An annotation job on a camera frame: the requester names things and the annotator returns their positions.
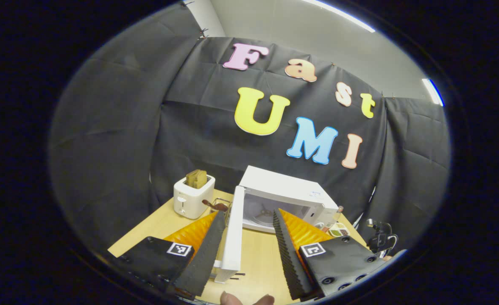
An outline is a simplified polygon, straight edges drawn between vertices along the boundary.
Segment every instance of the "white toaster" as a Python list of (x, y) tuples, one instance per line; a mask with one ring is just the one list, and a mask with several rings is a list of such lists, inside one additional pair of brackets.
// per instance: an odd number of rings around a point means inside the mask
[(185, 184), (187, 178), (183, 178), (174, 184), (174, 211), (189, 219), (197, 219), (206, 210), (207, 205), (202, 201), (214, 201), (215, 178), (206, 175), (207, 182), (200, 189)]

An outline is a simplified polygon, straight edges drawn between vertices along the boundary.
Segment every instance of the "ceiling light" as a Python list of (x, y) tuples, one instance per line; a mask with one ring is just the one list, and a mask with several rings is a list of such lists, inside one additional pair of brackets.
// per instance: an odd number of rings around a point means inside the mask
[(362, 21), (360, 21), (359, 19), (356, 19), (355, 17), (353, 17), (352, 15), (348, 15), (342, 11), (340, 11), (339, 9), (337, 8), (333, 8), (332, 6), (329, 6), (328, 4), (325, 4), (323, 2), (319, 2), (319, 1), (316, 1), (316, 0), (302, 0), (304, 2), (308, 2), (308, 3), (311, 3), (311, 4), (314, 4), (316, 6), (319, 6), (320, 8), (324, 8), (328, 11), (331, 11), (335, 14), (338, 14), (342, 17), (344, 17), (345, 19), (348, 19), (349, 21), (351, 21), (352, 23), (358, 25), (359, 27), (362, 27), (364, 29), (366, 29), (367, 31), (369, 31), (370, 33), (373, 33), (375, 32), (374, 29), (372, 29), (371, 27), (369, 27), (369, 25), (367, 25), (366, 23), (363, 23)]
[(424, 83), (424, 87), (426, 87), (428, 93), (430, 93), (432, 102), (434, 102), (434, 104), (436, 105), (440, 105), (443, 107), (443, 101), (441, 100), (441, 95), (438, 92), (438, 89), (436, 88), (436, 85), (434, 85), (433, 81), (427, 78), (423, 78), (422, 83)]

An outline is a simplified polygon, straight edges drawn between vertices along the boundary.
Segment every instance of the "letter u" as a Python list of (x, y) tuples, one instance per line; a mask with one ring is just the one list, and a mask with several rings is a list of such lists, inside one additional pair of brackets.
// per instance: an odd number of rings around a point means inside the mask
[(273, 134), (282, 121), (282, 116), (285, 107), (290, 105), (290, 101), (279, 95), (270, 96), (270, 101), (273, 103), (270, 118), (266, 123), (259, 123), (253, 119), (257, 102), (262, 99), (265, 94), (257, 89), (242, 87), (238, 89), (240, 100), (236, 111), (234, 112), (234, 121), (246, 133), (253, 133), (259, 136), (268, 136)]

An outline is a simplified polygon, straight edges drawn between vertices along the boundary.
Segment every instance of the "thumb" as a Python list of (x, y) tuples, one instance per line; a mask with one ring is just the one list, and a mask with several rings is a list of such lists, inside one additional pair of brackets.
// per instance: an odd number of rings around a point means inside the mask
[(253, 305), (274, 305), (274, 297), (271, 295), (265, 295), (264, 297), (261, 297), (257, 303)]
[(242, 302), (234, 295), (223, 291), (220, 297), (220, 305), (242, 305)]

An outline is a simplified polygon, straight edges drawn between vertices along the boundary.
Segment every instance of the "blue letter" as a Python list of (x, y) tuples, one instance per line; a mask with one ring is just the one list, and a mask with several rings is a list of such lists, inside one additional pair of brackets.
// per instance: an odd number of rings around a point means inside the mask
[(334, 138), (338, 136), (338, 131), (332, 127), (326, 127), (316, 138), (312, 120), (299, 116), (296, 118), (296, 123), (298, 123), (298, 132), (296, 133), (293, 147), (287, 150), (287, 155), (293, 158), (300, 158), (302, 156), (302, 145), (304, 145), (304, 156), (306, 159), (309, 159), (319, 149), (317, 154), (313, 156), (313, 162), (329, 164), (330, 149)]

